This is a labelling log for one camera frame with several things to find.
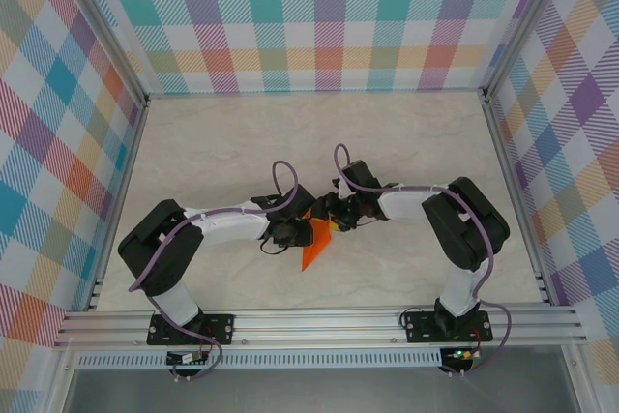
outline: aluminum frame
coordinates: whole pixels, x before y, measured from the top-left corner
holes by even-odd
[[[530,1],[529,6],[522,15],[522,18],[516,27],[516,31],[514,32],[510,42],[507,44],[507,47],[499,59],[499,63],[494,69],[494,73],[488,83],[486,94],[489,96],[490,101],[496,94],[496,91],[501,86],[503,81],[507,78],[512,66],[516,62],[518,55],[524,47],[524,43],[537,26],[549,1],[550,0]]]
[[[522,232],[524,244],[531,260],[531,266],[536,272],[536,278],[538,279],[539,287],[543,296],[545,295],[547,300],[553,305],[558,306],[559,300],[556,291],[552,285],[546,285],[550,279],[550,272],[547,269],[545,262],[542,260],[542,252],[540,245],[536,239],[534,227],[530,221],[524,205],[526,204],[522,197],[522,191],[518,186],[518,180],[514,167],[510,162],[507,152],[507,141],[500,131],[499,122],[496,119],[492,105],[488,101],[486,92],[479,91],[480,104],[486,117],[488,130],[490,137],[496,150],[496,157],[499,161],[501,169],[503,170],[503,177],[508,188],[508,193],[512,199],[514,210],[516,212],[516,219]],[[568,367],[568,372],[572,379],[572,385],[575,390],[576,398],[582,411],[587,413],[600,413],[602,409],[597,400],[595,391],[593,389],[593,383],[584,363],[583,347],[579,345],[565,344],[562,346],[563,356]]]
[[[81,351],[75,369],[127,370],[170,369],[166,363],[167,350],[139,351]],[[204,369],[212,364],[183,367]],[[309,350],[238,350],[228,348],[221,357],[218,369],[341,369],[341,368],[438,368],[443,360],[439,348],[352,348]]]
[[[432,310],[432,306],[420,306]],[[514,324],[507,344],[513,346],[585,343],[584,329],[575,310],[550,304],[508,305]],[[233,313],[235,349],[312,349],[454,347],[462,343],[407,343],[398,325],[406,308],[311,309],[311,310],[208,310]],[[502,310],[484,308],[490,317],[494,341],[505,335],[507,318]],[[72,312],[60,328],[56,349],[72,350],[161,350],[146,345],[152,311]],[[178,346],[191,349],[195,346]]]
[[[105,15],[99,7],[97,0],[75,0],[75,2],[88,20],[95,36],[107,52],[110,61],[127,85],[133,98],[138,100],[142,106],[146,106],[148,102],[147,93],[139,82],[133,66],[105,19]]]
[[[142,135],[144,134],[148,110],[148,105],[139,109],[137,124],[135,125],[135,136],[133,137],[132,146],[127,157],[127,165],[125,167],[123,177],[121,178],[118,193],[116,194],[116,198],[109,216],[109,222],[103,238],[101,252],[95,266],[95,273],[90,278],[88,283],[88,288],[91,289],[90,294],[84,295],[82,301],[80,302],[80,307],[84,310],[89,310],[92,305],[92,298],[95,293],[96,286],[98,284],[103,284],[105,270],[107,269],[107,263],[109,263],[109,257],[111,256],[112,247],[114,246],[114,238],[118,229],[118,223],[120,222],[123,205],[125,204],[125,198],[127,198],[127,190],[129,189],[129,183],[132,178],[133,167],[135,166],[135,160],[137,159],[139,143],[142,140]]]

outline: orange triangular object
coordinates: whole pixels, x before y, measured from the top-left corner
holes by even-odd
[[[312,218],[309,220],[313,230],[313,243],[310,246],[303,247],[303,265],[301,271],[306,271],[313,260],[318,256],[327,244],[331,241],[331,229],[329,220],[317,220]]]

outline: marble-patterned surface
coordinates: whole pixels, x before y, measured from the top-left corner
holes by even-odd
[[[118,227],[116,246],[160,200],[206,208],[275,191],[284,159],[314,195],[336,177],[333,149],[348,145],[383,183],[473,179],[505,216],[512,237],[481,295],[540,300],[486,120],[475,93],[292,94],[153,101]],[[283,169],[287,190],[290,176]],[[115,251],[99,310],[149,310]],[[239,241],[198,251],[184,276],[205,309],[430,304],[448,260],[426,221],[378,221],[331,244],[301,272],[302,251],[278,256]]]

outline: enclosure wall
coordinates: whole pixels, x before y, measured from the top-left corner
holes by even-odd
[[[99,0],[156,94],[477,89],[527,1]]]
[[[0,411],[28,412],[89,291],[138,106],[74,0],[0,12]]]
[[[551,0],[493,97],[558,303],[619,400],[619,0]]]

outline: purple cable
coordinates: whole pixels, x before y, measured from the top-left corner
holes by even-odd
[[[486,273],[484,274],[482,279],[477,283],[477,285],[473,289],[473,298],[479,299],[479,301],[487,307],[495,307],[497,309],[501,309],[502,311],[505,312],[505,315],[507,316],[507,328],[505,330],[505,336],[499,343],[498,347],[496,348],[496,351],[492,354],[492,356],[485,363],[482,363],[481,365],[472,368],[468,372],[479,371],[487,367],[490,364],[490,362],[493,359],[495,359],[496,355],[498,355],[503,350],[503,348],[505,347],[505,344],[507,343],[508,338],[510,337],[510,333],[512,332],[512,315],[510,314],[510,311],[507,309],[507,307],[505,307],[504,305],[487,302],[478,297],[478,293],[480,289],[482,288],[482,285],[484,285],[486,281],[490,278],[490,275],[492,274],[492,270],[494,269],[494,251],[492,250],[492,243],[490,242],[490,238],[487,236],[486,230],[484,229],[484,226],[482,225],[482,222],[480,221],[480,219],[477,218],[477,215],[475,215],[475,212],[473,212],[471,207],[469,207],[468,204],[464,200],[462,200],[462,198],[457,193],[452,192],[449,189],[442,188],[440,186],[400,186],[398,188],[365,188],[363,186],[359,186],[358,184],[355,184],[350,179],[348,179],[348,177],[346,177],[346,175],[343,172],[343,169],[339,165],[339,160],[338,160],[339,149],[342,149],[344,153],[346,154],[347,163],[350,163],[350,152],[348,151],[348,148],[344,144],[339,143],[338,145],[336,145],[336,149],[334,150],[334,154],[333,154],[334,162],[336,163],[336,168],[338,169],[339,176],[341,177],[342,180],[344,180],[344,182],[346,182],[346,184],[348,184],[348,186],[352,186],[356,190],[364,191],[364,192],[398,192],[398,191],[426,192],[426,191],[430,191],[430,192],[445,193],[446,195],[451,197],[453,200],[455,200],[464,209],[464,211],[468,214],[469,218],[473,221],[477,229],[480,231],[480,234],[482,235],[482,239],[484,240],[484,244],[486,245],[488,264],[487,264]]]
[[[165,238],[163,239],[162,243],[159,245],[159,247],[157,248],[157,250],[155,251],[155,253],[151,257],[150,261],[148,262],[148,264],[146,265],[146,267],[144,268],[142,273],[137,277],[135,282],[129,288],[129,291],[130,292],[134,292],[136,289],[140,288],[140,286],[142,285],[144,280],[148,277],[148,275],[152,271],[153,267],[157,263],[157,260],[159,260],[159,257],[162,255],[163,249],[165,249],[167,247],[167,245],[172,241],[172,239],[174,239],[174,236],[176,235],[176,233],[178,231],[180,231],[183,227],[185,227],[187,224],[191,223],[192,221],[198,220],[200,218],[211,217],[213,215],[218,215],[218,214],[221,214],[221,213],[241,213],[241,214],[249,213],[249,214],[252,214],[252,215],[266,215],[266,214],[269,214],[269,213],[277,212],[277,211],[287,207],[290,204],[290,202],[292,202],[292,200],[294,199],[294,197],[297,194],[297,190],[299,189],[299,176],[297,175],[297,172],[295,171],[294,167],[290,163],[288,163],[288,162],[286,162],[284,160],[277,160],[276,162],[274,162],[273,163],[273,168],[272,168],[272,173],[273,173],[273,180],[275,182],[275,185],[276,185],[276,188],[277,188],[278,192],[281,192],[280,184],[278,183],[278,180],[277,180],[277,177],[276,177],[276,170],[277,170],[277,166],[279,164],[283,164],[284,166],[286,166],[290,170],[290,172],[292,173],[292,178],[293,178],[293,182],[294,182],[294,186],[292,188],[292,193],[288,196],[288,198],[281,205],[278,205],[277,207],[266,208],[264,210],[261,210],[261,209],[243,209],[243,208],[240,208],[240,207],[217,208],[217,209],[214,209],[214,210],[210,210],[208,212],[203,212],[203,213],[199,213],[199,214],[193,215],[193,216],[191,216],[189,218],[186,218],[186,219],[182,220],[176,226],[174,226],[174,228],[169,232],[169,234],[167,234],[165,236]],[[211,339],[211,338],[209,338],[207,336],[202,336],[202,335],[200,335],[198,333],[190,331],[189,329],[185,329],[184,327],[176,324],[162,310],[162,308],[157,304],[157,302],[155,302],[155,300],[153,298],[148,297],[148,300],[151,302],[151,304],[153,304],[153,306],[157,310],[159,310],[162,318],[170,326],[172,326],[174,329],[176,329],[177,331],[180,331],[181,333],[187,334],[188,336],[192,336],[194,338],[198,338],[198,339],[204,340],[205,342],[208,342],[211,345],[215,345],[217,347],[217,349],[219,350],[220,353],[219,353],[217,359],[215,360],[215,363],[212,364],[210,367],[201,370],[198,374],[194,375],[191,379],[200,378],[200,377],[208,374],[209,372],[211,372],[213,369],[215,369],[215,367],[221,362],[221,359],[223,358],[223,349],[221,348],[220,343],[217,342],[214,339]],[[172,367],[172,372],[174,374],[176,374],[176,366]]]
[[[189,381],[189,380],[194,380],[194,379],[199,379],[202,376],[206,376],[209,372],[213,371],[213,369],[215,369],[215,367],[221,363],[221,359],[223,358],[223,348],[221,348],[221,344],[219,342],[217,342],[214,339],[208,338],[206,336],[202,336],[201,334],[195,333],[194,331],[190,331],[189,329],[185,329],[183,326],[180,326],[178,324],[176,324],[166,313],[165,311],[162,310],[162,308],[159,306],[159,304],[155,301],[155,299],[153,299],[152,297],[147,297],[148,301],[153,304],[153,306],[159,310],[161,316],[163,317],[163,319],[167,322],[167,324],[169,324],[170,326],[172,326],[174,329],[176,329],[177,331],[180,331],[181,333],[185,333],[188,336],[192,336],[194,338],[198,338],[201,340],[204,340],[207,343],[210,343],[211,345],[215,345],[217,347],[217,349],[219,350],[219,354],[217,356],[217,359],[215,360],[215,363],[212,364],[210,367],[205,368],[205,369],[201,369],[198,374],[195,374],[194,376],[192,376],[190,379],[184,378],[185,380]],[[172,373],[175,376],[178,376],[178,374],[176,373],[176,365],[174,365],[172,367]]]

